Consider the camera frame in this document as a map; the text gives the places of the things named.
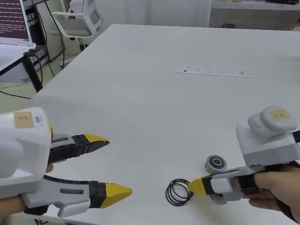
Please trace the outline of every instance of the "label sticker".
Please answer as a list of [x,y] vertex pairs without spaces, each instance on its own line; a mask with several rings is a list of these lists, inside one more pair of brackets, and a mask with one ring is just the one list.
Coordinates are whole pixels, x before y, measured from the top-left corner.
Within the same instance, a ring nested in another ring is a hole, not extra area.
[[14,120],[17,129],[34,128],[31,112],[14,112]]
[[280,121],[292,117],[290,113],[285,109],[278,109],[278,110],[271,111],[269,112],[269,116],[273,121]]

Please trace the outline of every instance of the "black cable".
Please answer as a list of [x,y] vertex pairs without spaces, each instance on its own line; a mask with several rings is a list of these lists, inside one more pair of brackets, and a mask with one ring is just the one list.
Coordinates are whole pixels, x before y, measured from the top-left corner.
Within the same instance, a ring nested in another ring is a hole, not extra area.
[[19,95],[13,95],[13,94],[9,94],[9,93],[6,93],[6,92],[4,92],[4,91],[1,91],[1,90],[0,90],[0,93],[5,94],[5,95],[9,95],[9,96],[13,96],[13,97],[18,97],[18,98],[31,99],[30,97],[24,97],[24,96],[19,96]]
[[54,24],[55,24],[58,32],[60,33],[60,39],[61,39],[61,45],[62,45],[62,67],[64,68],[65,67],[65,53],[66,53],[65,51],[66,51],[66,48],[65,48],[65,43],[64,43],[63,37],[62,37],[62,33],[61,33],[61,31],[60,31],[60,29],[59,29],[59,27],[58,27],[58,25],[57,25],[57,23],[56,23],[53,15],[52,15],[52,13],[51,13],[51,10],[50,10],[50,8],[49,8],[46,0],[44,0],[44,3],[46,5],[46,7],[47,7],[47,10],[48,10],[48,12],[50,14],[50,17],[52,18],[52,20],[53,20],[53,22],[54,22]]
[[[182,206],[187,203],[191,197],[193,197],[194,193],[189,191],[186,187],[190,182],[186,179],[174,179],[168,185],[167,189],[165,190],[165,198],[167,201],[173,206]],[[182,188],[187,194],[186,196],[179,195],[174,187]]]
[[[44,22],[43,22],[42,16],[41,16],[41,14],[40,14],[39,11],[38,11],[37,5],[33,2],[33,0],[31,0],[31,2],[32,2],[32,4],[33,4],[34,9],[35,9],[36,12],[37,12],[37,17],[38,17],[38,20],[39,20],[39,22],[40,22],[40,27],[41,27],[42,31],[45,32],[45,33],[43,33],[43,37],[44,37],[44,41],[45,41],[46,56],[48,56],[48,57],[50,58],[49,50],[48,50],[48,46],[47,46],[48,35],[47,35],[47,31],[46,31],[45,26],[44,26]],[[52,76],[55,77],[54,72],[53,72],[53,70],[52,70],[52,68],[51,68],[51,66],[50,66],[50,63],[49,63],[48,59],[46,59],[46,62],[47,62],[47,64],[48,64],[48,67],[50,68],[50,71],[51,71],[51,73],[52,73]]]

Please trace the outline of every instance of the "white tabletop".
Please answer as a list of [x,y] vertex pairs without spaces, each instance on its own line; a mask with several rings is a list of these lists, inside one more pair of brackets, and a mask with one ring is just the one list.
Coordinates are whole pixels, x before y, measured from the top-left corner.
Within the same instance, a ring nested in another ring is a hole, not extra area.
[[[68,219],[102,225],[293,224],[244,200],[219,206],[194,196],[174,207],[165,189],[175,178],[206,174],[210,154],[223,156],[229,168],[244,165],[235,126],[268,105],[286,107],[300,122],[299,35],[111,26],[31,100],[45,109],[55,132],[90,132],[111,141],[55,165],[52,176],[134,190],[112,207]],[[177,74],[178,65],[244,70],[255,79]],[[52,206],[46,216],[56,213]]]

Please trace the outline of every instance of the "metal spring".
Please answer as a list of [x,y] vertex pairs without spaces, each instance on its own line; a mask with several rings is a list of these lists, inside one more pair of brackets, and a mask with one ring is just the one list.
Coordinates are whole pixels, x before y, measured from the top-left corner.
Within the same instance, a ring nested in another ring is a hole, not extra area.
[[[189,191],[186,187],[190,182],[185,179],[174,179],[168,185],[167,189],[165,190],[165,198],[167,201],[173,206],[182,206],[187,203],[191,197],[193,197],[194,193]],[[179,195],[174,187],[180,187],[185,190],[187,193],[186,196]]]

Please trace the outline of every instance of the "yellow fingertip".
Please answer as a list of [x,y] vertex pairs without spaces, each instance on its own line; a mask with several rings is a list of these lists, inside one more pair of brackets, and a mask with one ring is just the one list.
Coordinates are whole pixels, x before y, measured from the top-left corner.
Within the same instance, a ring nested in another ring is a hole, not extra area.
[[202,182],[202,178],[200,177],[187,185],[189,191],[194,192],[196,195],[206,195],[205,188]]
[[106,198],[101,205],[101,209],[111,206],[132,193],[132,189],[121,186],[119,184],[106,183]]
[[88,141],[90,143],[92,142],[109,142],[108,139],[103,138],[103,137],[99,137],[98,135],[92,135],[92,134],[83,134],[86,139],[88,139]]

